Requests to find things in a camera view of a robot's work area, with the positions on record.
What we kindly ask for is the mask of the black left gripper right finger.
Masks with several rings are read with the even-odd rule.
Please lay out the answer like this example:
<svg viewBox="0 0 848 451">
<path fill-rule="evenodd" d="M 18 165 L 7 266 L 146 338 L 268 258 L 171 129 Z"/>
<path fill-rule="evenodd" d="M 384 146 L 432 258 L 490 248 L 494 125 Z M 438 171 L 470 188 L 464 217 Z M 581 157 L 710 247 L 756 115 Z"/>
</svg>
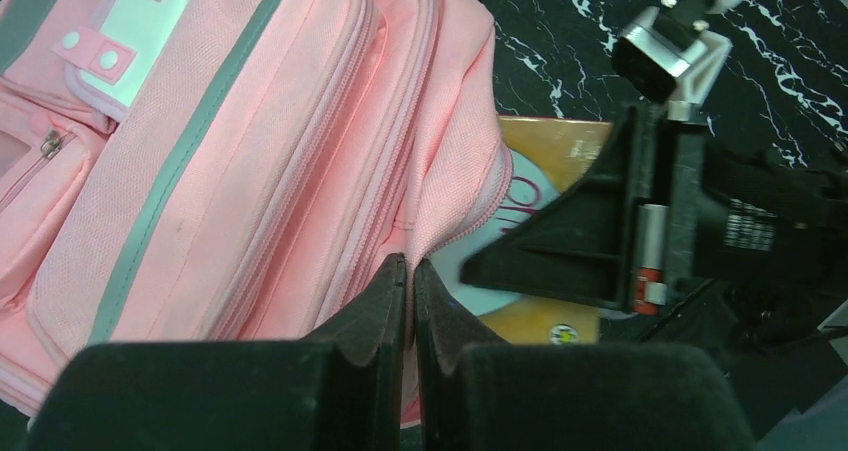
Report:
<svg viewBox="0 0 848 451">
<path fill-rule="evenodd" d="M 726 378 L 678 344 L 512 345 L 414 274 L 427 450 L 752 450 Z"/>
</svg>

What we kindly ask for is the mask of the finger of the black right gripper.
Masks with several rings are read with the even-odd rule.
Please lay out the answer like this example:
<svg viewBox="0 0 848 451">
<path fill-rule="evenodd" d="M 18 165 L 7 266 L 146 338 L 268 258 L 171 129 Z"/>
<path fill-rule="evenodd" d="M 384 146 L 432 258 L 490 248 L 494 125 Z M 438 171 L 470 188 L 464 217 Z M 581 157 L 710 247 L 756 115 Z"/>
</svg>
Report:
<svg viewBox="0 0 848 451">
<path fill-rule="evenodd" d="M 638 306 L 637 210 L 646 200 L 640 139 L 646 108 L 621 108 L 576 182 L 471 254 L 459 279 L 478 288 L 633 312 Z"/>
</svg>

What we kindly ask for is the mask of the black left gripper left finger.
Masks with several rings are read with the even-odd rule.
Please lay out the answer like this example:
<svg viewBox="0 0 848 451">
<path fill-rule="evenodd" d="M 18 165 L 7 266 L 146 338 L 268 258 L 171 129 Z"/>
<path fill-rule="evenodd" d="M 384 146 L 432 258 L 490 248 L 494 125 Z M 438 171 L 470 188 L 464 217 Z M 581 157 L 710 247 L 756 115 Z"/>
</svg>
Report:
<svg viewBox="0 0 848 451">
<path fill-rule="evenodd" d="M 407 268 L 282 341 L 110 343 L 61 373 L 27 450 L 395 450 Z"/>
</svg>

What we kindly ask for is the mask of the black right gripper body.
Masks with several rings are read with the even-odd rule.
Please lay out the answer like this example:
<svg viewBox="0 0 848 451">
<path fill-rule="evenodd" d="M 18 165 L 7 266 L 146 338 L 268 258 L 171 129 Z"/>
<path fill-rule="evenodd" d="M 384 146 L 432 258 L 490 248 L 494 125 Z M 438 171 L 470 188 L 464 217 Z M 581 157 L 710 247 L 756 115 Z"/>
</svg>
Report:
<svg viewBox="0 0 848 451">
<path fill-rule="evenodd" d="M 847 143 L 839 170 L 792 168 L 771 151 L 704 146 L 694 186 L 690 276 L 728 283 L 738 319 L 729 347 L 775 352 L 818 332 L 821 309 L 847 296 Z"/>
</svg>

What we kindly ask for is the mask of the pink student backpack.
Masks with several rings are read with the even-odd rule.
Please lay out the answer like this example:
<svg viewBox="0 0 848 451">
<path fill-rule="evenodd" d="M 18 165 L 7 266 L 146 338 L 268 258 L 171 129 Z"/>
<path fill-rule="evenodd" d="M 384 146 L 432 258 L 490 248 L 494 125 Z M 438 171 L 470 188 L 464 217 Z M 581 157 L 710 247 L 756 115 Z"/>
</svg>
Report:
<svg viewBox="0 0 848 451">
<path fill-rule="evenodd" d="M 480 227 L 478 0 L 1 0 L 1 399 L 110 341 L 299 338 Z"/>
</svg>

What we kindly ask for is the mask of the orange picture book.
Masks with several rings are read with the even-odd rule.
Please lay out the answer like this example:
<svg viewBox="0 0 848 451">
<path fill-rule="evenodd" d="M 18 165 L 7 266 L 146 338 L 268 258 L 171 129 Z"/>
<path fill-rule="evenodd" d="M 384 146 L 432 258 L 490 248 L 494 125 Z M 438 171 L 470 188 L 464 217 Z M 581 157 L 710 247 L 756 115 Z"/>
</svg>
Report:
<svg viewBox="0 0 848 451">
<path fill-rule="evenodd" d="M 444 247 L 431 262 L 453 298 L 512 344 L 594 344 L 600 310 L 585 305 L 489 290 L 459 280 L 463 261 L 525 221 L 582 176 L 598 156 L 608 122 L 501 116 L 513 171 L 497 211 L 473 233 Z"/>
</svg>

